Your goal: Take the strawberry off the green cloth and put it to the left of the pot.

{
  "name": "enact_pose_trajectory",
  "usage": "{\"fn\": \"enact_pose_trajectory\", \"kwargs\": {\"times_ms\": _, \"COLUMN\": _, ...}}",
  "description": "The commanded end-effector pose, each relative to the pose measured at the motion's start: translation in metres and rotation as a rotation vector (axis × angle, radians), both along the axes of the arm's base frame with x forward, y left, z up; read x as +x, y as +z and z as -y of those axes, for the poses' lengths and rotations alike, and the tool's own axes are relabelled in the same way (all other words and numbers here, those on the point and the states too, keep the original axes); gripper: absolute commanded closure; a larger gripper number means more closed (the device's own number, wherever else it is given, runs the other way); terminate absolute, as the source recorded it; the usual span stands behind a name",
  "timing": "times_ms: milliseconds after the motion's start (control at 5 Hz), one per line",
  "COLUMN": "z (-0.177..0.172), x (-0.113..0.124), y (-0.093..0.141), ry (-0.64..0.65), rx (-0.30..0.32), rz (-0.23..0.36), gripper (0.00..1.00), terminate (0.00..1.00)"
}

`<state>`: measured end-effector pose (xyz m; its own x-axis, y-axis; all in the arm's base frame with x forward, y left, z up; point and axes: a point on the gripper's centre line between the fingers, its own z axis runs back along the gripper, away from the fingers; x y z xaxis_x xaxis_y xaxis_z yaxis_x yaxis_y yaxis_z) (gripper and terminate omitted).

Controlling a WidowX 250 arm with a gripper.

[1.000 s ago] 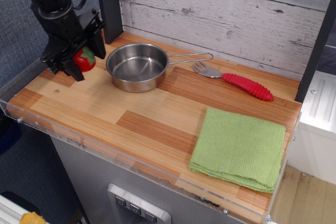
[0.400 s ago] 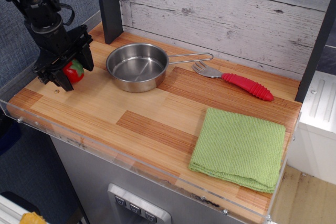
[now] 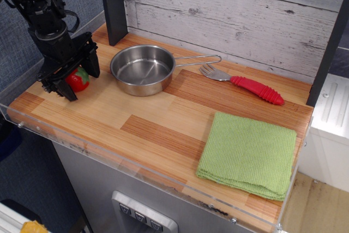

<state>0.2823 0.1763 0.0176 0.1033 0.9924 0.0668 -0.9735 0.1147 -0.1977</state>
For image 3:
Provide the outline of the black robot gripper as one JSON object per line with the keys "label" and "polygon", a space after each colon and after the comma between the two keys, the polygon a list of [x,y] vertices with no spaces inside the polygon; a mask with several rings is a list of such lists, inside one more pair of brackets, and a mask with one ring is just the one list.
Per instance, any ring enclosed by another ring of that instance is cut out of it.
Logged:
{"label": "black robot gripper", "polygon": [[36,31],[35,43],[44,56],[37,80],[45,91],[56,92],[69,101],[76,101],[77,96],[65,78],[79,66],[92,77],[100,76],[98,47],[92,40],[91,32],[72,38],[66,29],[51,34]]}

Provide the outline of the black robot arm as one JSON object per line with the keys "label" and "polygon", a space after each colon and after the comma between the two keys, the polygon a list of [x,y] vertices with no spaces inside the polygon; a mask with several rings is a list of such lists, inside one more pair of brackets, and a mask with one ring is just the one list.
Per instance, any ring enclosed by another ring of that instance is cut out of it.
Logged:
{"label": "black robot arm", "polygon": [[56,92],[69,101],[76,101],[73,88],[67,83],[67,77],[82,67],[89,76],[99,77],[100,68],[97,57],[97,44],[92,40],[91,32],[74,38],[79,22],[69,29],[64,21],[75,12],[65,9],[63,0],[3,0],[11,8],[17,9],[28,23],[28,33],[44,57],[37,80],[43,89]]}

